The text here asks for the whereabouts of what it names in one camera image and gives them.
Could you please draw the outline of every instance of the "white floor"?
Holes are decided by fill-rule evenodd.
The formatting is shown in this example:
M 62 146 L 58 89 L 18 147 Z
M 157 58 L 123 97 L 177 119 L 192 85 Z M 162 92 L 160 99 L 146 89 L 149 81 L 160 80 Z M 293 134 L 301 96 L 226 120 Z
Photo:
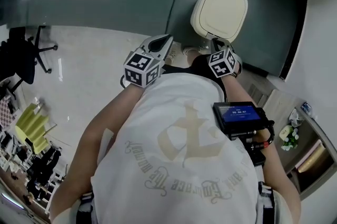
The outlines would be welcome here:
M 122 91 L 120 78 L 124 60 L 146 38 L 139 34 L 87 27 L 53 26 L 41 31 L 40 47 L 54 45 L 47 40 L 58 44 L 57 51 L 47 51 L 42 56 L 46 68 L 53 71 L 46 74 L 38 64 L 34 83 L 22 83 L 23 99 L 20 102 L 25 108 L 35 98 L 44 101 L 51 121 L 57 124 L 46 138 L 62 147 L 64 162 L 72 161 L 91 119 Z M 173 65 L 187 67 L 185 56 L 178 54 Z

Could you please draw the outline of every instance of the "small screen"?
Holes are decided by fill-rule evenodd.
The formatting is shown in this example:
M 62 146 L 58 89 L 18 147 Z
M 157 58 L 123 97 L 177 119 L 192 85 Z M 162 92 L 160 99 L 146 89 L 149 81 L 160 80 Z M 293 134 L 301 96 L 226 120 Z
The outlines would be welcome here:
M 260 119 L 254 107 L 247 106 L 224 106 L 220 107 L 222 118 L 225 122 L 246 121 Z

